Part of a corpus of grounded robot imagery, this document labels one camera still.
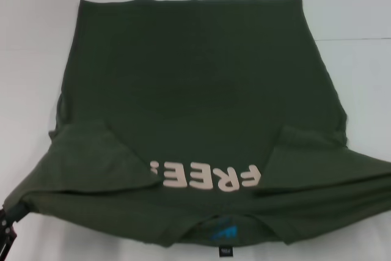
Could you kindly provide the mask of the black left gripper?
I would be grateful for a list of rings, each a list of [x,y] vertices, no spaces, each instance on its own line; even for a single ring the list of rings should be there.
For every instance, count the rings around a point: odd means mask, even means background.
[[[26,215],[27,206],[23,203],[1,210],[1,255],[8,255],[15,241],[13,223],[19,222]]]

